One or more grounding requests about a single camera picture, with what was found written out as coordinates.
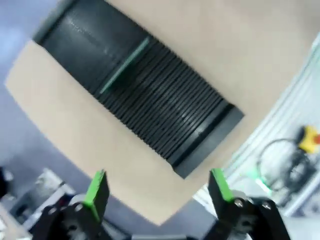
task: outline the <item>green strip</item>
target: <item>green strip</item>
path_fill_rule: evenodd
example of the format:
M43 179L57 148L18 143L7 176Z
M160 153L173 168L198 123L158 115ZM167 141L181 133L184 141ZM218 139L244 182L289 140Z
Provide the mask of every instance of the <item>green strip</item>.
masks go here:
M100 221L99 215L98 215L98 211L97 208L95 206L95 198L96 195L98 193L102 178L104 176L104 171L97 171L94 175L93 180L90 183L90 186L88 188L88 190L86 191L85 197L84 197L84 201L83 201L83 205L87 206L89 209L91 209L94 217Z
M120 74L127 68L127 66L142 52L143 49L148 45L149 38L147 37L143 40L140 45L130 54L130 56L124 61L124 63L119 67L119 69L112 75L112 77L106 82L100 94L103 94L104 91L114 83L114 81L120 76Z
M226 202L231 202L235 197L228 186L224 173L220 168L213 168L211 172L220 189L223 200L225 200Z

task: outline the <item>blue-gray floor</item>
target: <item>blue-gray floor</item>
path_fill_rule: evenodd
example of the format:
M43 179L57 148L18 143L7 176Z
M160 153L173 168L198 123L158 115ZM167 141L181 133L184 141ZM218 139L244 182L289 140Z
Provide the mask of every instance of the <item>blue-gray floor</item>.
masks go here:
M0 164L24 177L28 185L44 167L52 169L78 192L90 179L62 155L33 125L7 92L4 82L19 55L57 0L0 1ZM20 185L18 192L24 191ZM111 197L107 219L128 233L187 234L201 237L214 218L194 200L157 227Z

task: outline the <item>ridged black surface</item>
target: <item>ridged black surface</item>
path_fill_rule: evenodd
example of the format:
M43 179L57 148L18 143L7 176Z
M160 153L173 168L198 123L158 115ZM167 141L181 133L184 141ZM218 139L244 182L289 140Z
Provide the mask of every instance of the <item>ridged black surface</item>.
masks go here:
M103 0L75 1L56 19L37 42L174 169L234 109L172 51ZM101 94L105 83L146 38L147 47ZM228 131L215 136L218 142L241 117L236 114Z

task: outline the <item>tan table surface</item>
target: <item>tan table surface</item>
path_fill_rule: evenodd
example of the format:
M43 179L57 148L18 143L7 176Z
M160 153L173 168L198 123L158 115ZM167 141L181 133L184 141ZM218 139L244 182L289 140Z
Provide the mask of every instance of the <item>tan table surface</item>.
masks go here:
M319 31L316 0L110 0L193 66L245 117L185 180L30 41L6 82L43 134L112 194L161 224L207 181L269 112Z

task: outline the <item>screw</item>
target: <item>screw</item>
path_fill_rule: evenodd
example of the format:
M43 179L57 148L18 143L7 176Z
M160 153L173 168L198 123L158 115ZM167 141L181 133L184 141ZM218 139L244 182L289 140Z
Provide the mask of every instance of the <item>screw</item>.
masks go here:
M77 205L74 209L76 212L80 211L82 209L82 204Z
M56 209L53 207L53 208L51 208L51 209L49 210L48 213L51 215L51 214L53 214L55 211L56 211Z
M242 201L239 200L239 199L236 199L236 200L234 201L234 204L235 204L238 208L242 208L242 207L244 206L244 204L242 203Z
M271 210L271 206L270 206L269 203L267 203L267 202L264 202L264 203L262 204L262 207L264 207L265 209Z

